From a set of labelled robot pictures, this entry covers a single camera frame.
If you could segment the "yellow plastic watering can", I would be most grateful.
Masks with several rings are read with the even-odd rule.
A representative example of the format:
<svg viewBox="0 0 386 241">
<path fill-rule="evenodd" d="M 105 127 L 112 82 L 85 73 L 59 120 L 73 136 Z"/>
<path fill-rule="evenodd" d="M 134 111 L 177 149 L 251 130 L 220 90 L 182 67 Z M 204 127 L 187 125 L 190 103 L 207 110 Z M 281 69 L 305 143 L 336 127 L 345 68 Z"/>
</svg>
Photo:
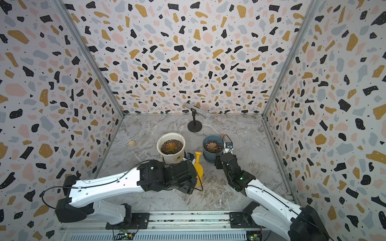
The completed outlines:
<svg viewBox="0 0 386 241">
<path fill-rule="evenodd" d="M 200 164 L 200 157 L 203 153 L 201 152 L 195 152 L 195 160 L 194 160 L 194 167 L 196 169 L 196 172 L 197 172 L 197 184 L 196 184 L 196 188 L 199 188 L 202 186 L 202 182 L 203 182 L 203 173 L 204 173 L 204 170 L 203 170 L 203 167 L 202 165 Z"/>
</svg>

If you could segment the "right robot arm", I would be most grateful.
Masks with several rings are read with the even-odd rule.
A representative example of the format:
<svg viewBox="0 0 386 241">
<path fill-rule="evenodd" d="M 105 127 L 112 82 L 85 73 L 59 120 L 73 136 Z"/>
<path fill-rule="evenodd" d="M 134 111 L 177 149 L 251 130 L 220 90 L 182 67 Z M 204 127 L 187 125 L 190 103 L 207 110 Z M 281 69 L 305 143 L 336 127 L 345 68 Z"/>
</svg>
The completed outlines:
<svg viewBox="0 0 386 241">
<path fill-rule="evenodd" d="M 268 228 L 287 241 L 332 240 L 314 208 L 301 207 L 267 188 L 242 170 L 232 153 L 217 157 L 215 166 L 224 171 L 230 187 L 253 200 L 244 210 L 256 225 Z"/>
</svg>

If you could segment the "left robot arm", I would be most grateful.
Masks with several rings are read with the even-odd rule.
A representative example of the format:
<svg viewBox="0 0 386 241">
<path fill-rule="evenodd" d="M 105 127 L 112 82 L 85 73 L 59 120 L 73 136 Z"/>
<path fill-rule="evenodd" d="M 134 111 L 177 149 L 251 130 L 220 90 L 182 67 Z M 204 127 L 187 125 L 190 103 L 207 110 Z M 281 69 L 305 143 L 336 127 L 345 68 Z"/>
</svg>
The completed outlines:
<svg viewBox="0 0 386 241">
<path fill-rule="evenodd" d="M 109 203 L 107 198 L 174 189 L 192 194 L 198 184 L 202 184 L 202 178 L 189 160 L 177 164 L 146 160 L 124 173 L 92 180 L 71 175 L 65 179 L 62 187 L 65 197 L 57 202 L 55 214 L 61 223 L 92 218 L 106 222 L 107 227 L 113 229 L 133 223 L 132 208 L 126 203 Z"/>
</svg>

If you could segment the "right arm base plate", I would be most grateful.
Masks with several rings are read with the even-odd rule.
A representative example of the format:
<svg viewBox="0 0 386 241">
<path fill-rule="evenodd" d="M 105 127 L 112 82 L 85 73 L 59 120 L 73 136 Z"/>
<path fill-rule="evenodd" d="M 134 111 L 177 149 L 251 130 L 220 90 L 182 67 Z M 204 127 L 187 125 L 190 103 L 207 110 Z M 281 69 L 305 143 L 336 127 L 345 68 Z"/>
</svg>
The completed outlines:
<svg viewBox="0 0 386 241">
<path fill-rule="evenodd" d="M 259 229 L 261 227 L 254 222 L 250 214 L 244 212 L 230 212 L 229 220 L 232 229 Z"/>
</svg>

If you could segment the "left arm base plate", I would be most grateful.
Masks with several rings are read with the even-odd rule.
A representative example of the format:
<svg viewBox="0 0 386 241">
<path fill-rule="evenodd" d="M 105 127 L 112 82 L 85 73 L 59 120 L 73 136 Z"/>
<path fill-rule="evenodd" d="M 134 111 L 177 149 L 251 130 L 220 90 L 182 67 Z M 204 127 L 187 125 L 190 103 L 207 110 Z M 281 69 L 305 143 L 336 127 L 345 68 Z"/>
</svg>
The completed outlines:
<svg viewBox="0 0 386 241">
<path fill-rule="evenodd" d="M 106 224 L 106 230 L 146 230 L 149 224 L 150 213 L 133 213 L 127 221 L 117 225 Z"/>
</svg>

